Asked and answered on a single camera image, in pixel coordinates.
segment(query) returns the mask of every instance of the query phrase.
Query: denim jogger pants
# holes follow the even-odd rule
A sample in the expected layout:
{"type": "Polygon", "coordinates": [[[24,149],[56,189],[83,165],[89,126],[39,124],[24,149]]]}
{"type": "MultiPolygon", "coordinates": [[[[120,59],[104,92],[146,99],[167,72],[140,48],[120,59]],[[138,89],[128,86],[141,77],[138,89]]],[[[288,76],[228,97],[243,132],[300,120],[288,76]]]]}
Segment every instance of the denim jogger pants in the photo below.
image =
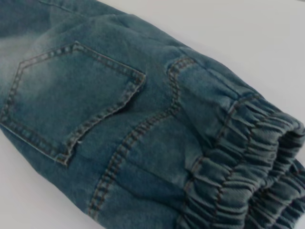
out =
{"type": "Polygon", "coordinates": [[[0,1],[0,126],[107,229],[292,229],[303,125],[95,0],[0,1]]]}

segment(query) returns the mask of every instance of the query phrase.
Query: white background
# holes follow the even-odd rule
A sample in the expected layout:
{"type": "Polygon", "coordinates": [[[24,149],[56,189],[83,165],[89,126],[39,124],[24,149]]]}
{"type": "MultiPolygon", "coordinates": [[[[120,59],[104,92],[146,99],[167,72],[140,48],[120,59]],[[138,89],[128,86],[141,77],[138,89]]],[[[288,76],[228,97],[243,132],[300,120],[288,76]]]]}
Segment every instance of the white background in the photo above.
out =
{"type": "MultiPolygon", "coordinates": [[[[305,122],[305,3],[295,0],[104,0],[231,68],[305,122]]],[[[305,150],[298,158],[305,165],[305,150]]],[[[0,134],[0,228],[102,229],[40,177],[0,134]]],[[[298,224],[305,228],[305,218],[298,224]]]]}

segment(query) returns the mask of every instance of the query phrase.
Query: patch pocket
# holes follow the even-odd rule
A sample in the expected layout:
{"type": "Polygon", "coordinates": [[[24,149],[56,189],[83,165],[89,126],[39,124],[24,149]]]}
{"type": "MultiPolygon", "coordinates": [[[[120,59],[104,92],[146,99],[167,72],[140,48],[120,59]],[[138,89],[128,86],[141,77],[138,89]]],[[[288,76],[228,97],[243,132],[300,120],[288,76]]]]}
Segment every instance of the patch pocket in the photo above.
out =
{"type": "Polygon", "coordinates": [[[145,75],[75,42],[19,64],[1,124],[68,165],[77,141],[131,100],[145,75]]]}

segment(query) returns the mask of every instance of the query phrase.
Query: faded denim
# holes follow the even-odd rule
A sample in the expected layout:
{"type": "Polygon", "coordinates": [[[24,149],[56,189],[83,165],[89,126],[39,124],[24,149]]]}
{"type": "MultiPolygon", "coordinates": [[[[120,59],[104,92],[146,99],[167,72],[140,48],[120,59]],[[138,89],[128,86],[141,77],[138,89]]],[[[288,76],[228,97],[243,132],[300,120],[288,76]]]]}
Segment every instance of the faded denim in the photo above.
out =
{"type": "Polygon", "coordinates": [[[0,123],[107,229],[292,229],[304,126],[228,68],[95,0],[0,1],[0,123]]]}

